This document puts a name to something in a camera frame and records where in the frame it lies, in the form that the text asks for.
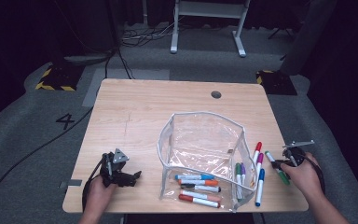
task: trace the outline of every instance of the person's right hand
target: person's right hand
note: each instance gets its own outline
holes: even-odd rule
[[[306,156],[315,164],[319,165],[316,159],[309,152],[306,153]],[[318,176],[316,175],[315,170],[312,165],[304,160],[301,165],[297,167],[292,167],[286,164],[281,164],[282,170],[290,175],[293,183],[298,187],[299,190],[304,194],[304,196],[315,196],[324,194],[321,189],[321,183]]]

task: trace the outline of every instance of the gray carpet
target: gray carpet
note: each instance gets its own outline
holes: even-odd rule
[[[241,34],[247,56],[240,58],[230,31],[186,30],[179,34],[178,52],[170,54],[169,36],[136,48],[121,48],[133,70],[169,71],[170,80],[256,83],[255,72],[278,69],[280,58],[290,49],[285,32],[268,40],[270,30],[244,30]],[[77,91],[35,90],[46,71],[43,65],[24,82],[27,90],[19,100],[0,113],[0,177],[18,160],[63,132],[56,119],[72,115],[80,121],[90,107],[83,106],[96,73],[104,63],[86,67]],[[108,65],[109,73],[122,69],[118,56]],[[342,157],[330,130],[315,111],[306,93],[309,82],[292,77],[298,96],[269,95],[268,99],[286,142],[316,144],[312,152],[324,170],[326,195],[350,221],[358,223],[358,183]],[[76,223],[80,214],[62,210],[62,181],[72,175],[90,114],[56,141],[42,147],[20,163],[0,184],[0,223]],[[106,214],[101,223],[119,223],[121,214]],[[310,213],[267,213],[270,223],[314,223]],[[254,214],[255,223],[262,223]]]

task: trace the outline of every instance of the blue marker cap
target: blue marker cap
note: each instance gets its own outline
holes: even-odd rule
[[[258,179],[259,179],[259,180],[264,180],[264,175],[265,175],[265,173],[266,173],[266,172],[264,171],[264,169],[261,169],[261,170],[260,170],[260,175],[258,176]]]

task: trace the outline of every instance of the transparent storage bin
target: transparent storage bin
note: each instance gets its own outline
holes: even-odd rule
[[[159,136],[158,156],[163,166],[161,200],[181,202],[176,175],[213,175],[221,191],[199,192],[221,198],[217,209],[236,212],[255,195],[255,164],[246,143],[245,128],[231,119],[211,112],[172,114]],[[246,175],[239,183],[235,168],[241,162]]]

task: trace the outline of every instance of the power cord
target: power cord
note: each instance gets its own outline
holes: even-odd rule
[[[82,118],[80,118],[80,120],[78,120],[74,125],[72,125],[71,127],[69,127],[67,130],[65,130],[63,133],[60,133],[59,135],[57,135],[56,137],[54,137],[53,139],[49,140],[48,142],[46,142],[45,144],[43,144],[42,146],[38,147],[37,149],[31,151],[30,153],[28,153],[26,156],[24,156],[21,160],[17,161],[14,165],[12,165],[6,172],[4,175],[2,175],[2,177],[0,178],[0,184],[1,182],[7,177],[7,175],[14,169],[16,168],[20,163],[22,163],[23,161],[25,161],[26,159],[28,159],[30,156],[34,155],[34,153],[36,153],[37,151],[39,151],[41,148],[49,145],[50,143],[54,142],[55,140],[59,139],[60,137],[62,137],[64,134],[68,133],[69,131],[71,131],[73,128],[75,128],[75,126],[77,124],[80,123],[80,121],[82,121],[91,111],[92,108],[85,114],[83,115]]]

